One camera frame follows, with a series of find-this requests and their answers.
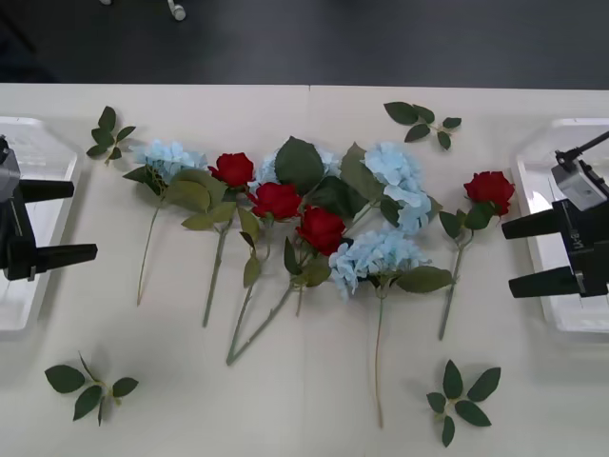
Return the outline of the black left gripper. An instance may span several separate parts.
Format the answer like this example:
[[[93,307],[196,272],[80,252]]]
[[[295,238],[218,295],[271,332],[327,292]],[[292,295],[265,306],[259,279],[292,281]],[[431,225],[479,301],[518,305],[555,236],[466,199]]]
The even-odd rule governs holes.
[[[26,209],[26,203],[69,199],[73,196],[71,181],[21,180],[21,188],[1,204],[1,269],[9,281],[92,261],[95,244],[62,245],[37,248]]]

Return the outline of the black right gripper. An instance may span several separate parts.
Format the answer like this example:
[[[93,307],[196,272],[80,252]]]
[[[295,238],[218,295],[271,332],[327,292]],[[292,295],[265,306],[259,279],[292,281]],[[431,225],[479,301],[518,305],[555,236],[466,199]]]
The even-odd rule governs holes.
[[[608,203],[579,210],[567,199],[554,203],[558,215],[527,215],[505,222],[507,240],[560,232],[571,266],[508,281],[514,298],[608,294]]]

